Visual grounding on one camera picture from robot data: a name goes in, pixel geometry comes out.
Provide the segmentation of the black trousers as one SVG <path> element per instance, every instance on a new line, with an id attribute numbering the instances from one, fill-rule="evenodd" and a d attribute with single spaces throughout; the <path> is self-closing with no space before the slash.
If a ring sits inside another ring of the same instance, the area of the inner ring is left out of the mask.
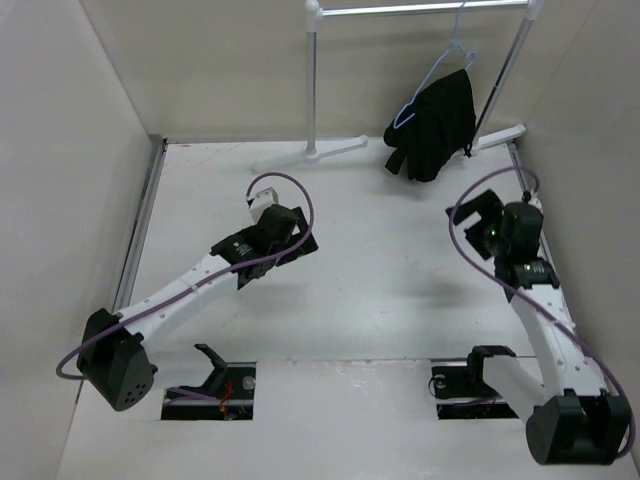
<path id="1" fill-rule="evenodd" d="M 431 182 L 454 153 L 470 154 L 475 133 L 472 85 L 467 71 L 459 69 L 421 91 L 385 129 L 383 141 L 393 149 L 385 168 L 394 175 L 405 169 L 408 179 Z"/>

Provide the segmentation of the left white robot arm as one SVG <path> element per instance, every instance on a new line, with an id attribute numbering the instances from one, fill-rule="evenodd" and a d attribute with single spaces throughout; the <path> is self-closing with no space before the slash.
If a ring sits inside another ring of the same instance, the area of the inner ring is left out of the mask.
<path id="1" fill-rule="evenodd" d="M 101 308 L 85 324 L 76 366 L 117 411 L 152 389 L 210 399 L 221 393 L 227 363 L 205 343 L 195 344 L 204 364 L 191 369 L 161 354 L 161 341 L 214 301 L 232 295 L 271 269 L 318 249 L 313 210 L 266 207 L 251 226 L 215 244 L 194 267 L 138 304 L 115 313 Z"/>

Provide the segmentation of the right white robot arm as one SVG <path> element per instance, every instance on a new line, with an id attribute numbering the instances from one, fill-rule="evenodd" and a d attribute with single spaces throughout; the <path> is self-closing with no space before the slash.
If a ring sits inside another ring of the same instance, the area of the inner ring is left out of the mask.
<path id="1" fill-rule="evenodd" d="M 541 465 L 610 465 L 632 430 L 632 410 L 608 392 L 605 369 L 587 351 L 563 309 L 553 266 L 539 254 L 544 215 L 530 193 L 503 203 L 492 190 L 447 208 L 455 228 L 494 265 L 490 278 L 522 322 L 541 376 L 534 378 L 506 346 L 476 346 L 467 357 L 464 384 L 473 394 L 495 391 L 525 425 L 533 459 Z"/>

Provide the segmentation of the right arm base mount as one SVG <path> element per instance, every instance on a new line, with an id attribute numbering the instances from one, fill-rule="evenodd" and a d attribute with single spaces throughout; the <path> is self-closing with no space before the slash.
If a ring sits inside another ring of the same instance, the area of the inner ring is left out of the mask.
<path id="1" fill-rule="evenodd" d="M 495 390 L 471 379 L 464 362 L 433 363 L 428 390 L 439 420 L 517 419 Z"/>

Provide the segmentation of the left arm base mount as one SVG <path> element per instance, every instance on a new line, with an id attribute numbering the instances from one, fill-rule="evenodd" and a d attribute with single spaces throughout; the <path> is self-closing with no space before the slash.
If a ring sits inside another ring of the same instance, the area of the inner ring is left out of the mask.
<path id="1" fill-rule="evenodd" d="M 254 415 L 257 364 L 227 362 L 206 344 L 195 344 L 207 359 L 208 376 L 195 386 L 171 386 L 163 421 L 249 421 Z"/>

